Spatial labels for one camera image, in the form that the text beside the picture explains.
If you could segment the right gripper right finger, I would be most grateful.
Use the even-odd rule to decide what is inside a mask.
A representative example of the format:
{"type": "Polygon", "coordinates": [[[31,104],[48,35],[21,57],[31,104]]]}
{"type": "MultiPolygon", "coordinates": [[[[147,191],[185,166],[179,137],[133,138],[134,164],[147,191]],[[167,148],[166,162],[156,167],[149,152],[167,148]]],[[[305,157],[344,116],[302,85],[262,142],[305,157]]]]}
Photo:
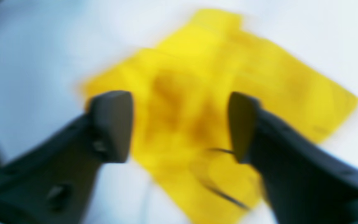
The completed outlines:
{"type": "Polygon", "coordinates": [[[232,92],[227,111],[234,157],[260,174],[279,224],[358,224],[358,169],[250,96],[232,92]]]}

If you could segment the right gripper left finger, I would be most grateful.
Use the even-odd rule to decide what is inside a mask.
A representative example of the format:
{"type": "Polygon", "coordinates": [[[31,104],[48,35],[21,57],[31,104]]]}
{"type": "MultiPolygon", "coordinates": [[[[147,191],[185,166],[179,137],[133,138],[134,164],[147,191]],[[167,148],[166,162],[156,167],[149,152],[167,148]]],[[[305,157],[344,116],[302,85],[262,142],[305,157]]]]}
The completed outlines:
{"type": "Polygon", "coordinates": [[[47,142],[0,167],[0,223],[80,223],[101,166],[128,160],[133,117],[130,92],[103,93],[47,142]]]}

